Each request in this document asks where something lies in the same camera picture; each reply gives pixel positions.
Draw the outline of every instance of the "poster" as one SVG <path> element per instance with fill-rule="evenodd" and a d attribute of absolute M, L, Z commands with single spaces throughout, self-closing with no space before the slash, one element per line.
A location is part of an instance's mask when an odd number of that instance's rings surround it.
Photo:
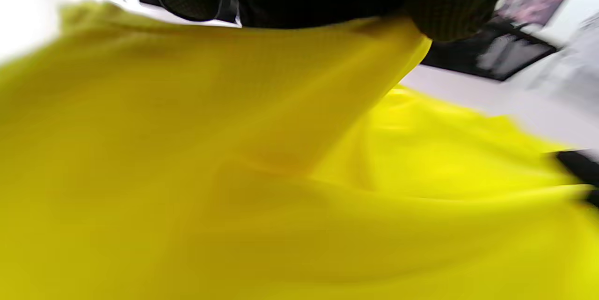
<path fill-rule="evenodd" d="M 505 0 L 498 14 L 518 23 L 545 27 L 565 0 Z"/>

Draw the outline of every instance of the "white wall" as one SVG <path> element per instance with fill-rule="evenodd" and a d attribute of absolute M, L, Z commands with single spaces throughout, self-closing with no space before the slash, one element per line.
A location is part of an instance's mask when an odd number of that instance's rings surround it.
<path fill-rule="evenodd" d="M 566 0 L 550 23 L 542 28 L 531 27 L 530 30 L 540 38 L 555 44 L 567 44 L 574 35 L 580 23 L 599 12 L 599 0 Z M 513 81 L 526 87 L 539 74 L 546 70 L 556 55 L 548 57 L 522 71 Z"/>

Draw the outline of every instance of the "white table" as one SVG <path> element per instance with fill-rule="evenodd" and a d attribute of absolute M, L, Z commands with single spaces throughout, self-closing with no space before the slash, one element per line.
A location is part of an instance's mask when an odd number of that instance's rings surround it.
<path fill-rule="evenodd" d="M 81 0 L 0 0 L 0 63 L 27 53 L 56 37 L 58 8 Z M 187 23 L 162 8 L 124 4 L 131 12 L 174 23 Z M 212 21 L 202 25 L 233 25 Z M 576 148 L 599 151 L 599 121 L 518 86 L 466 74 L 419 66 L 403 84 L 428 95 L 489 115 L 509 114 L 529 132 Z"/>

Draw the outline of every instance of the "yellow cloth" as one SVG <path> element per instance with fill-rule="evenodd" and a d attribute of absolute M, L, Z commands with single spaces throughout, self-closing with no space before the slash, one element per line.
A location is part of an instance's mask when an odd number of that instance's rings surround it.
<path fill-rule="evenodd" d="M 429 44 L 69 9 L 0 69 L 0 299 L 596 299 L 587 187 L 396 85 Z"/>

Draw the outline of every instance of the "yellow fabric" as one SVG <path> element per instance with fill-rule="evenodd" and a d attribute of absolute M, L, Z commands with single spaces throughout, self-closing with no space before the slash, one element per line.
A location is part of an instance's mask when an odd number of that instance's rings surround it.
<path fill-rule="evenodd" d="M 71 8 L 0 69 L 0 299 L 596 299 L 587 187 L 396 85 L 429 44 Z"/>

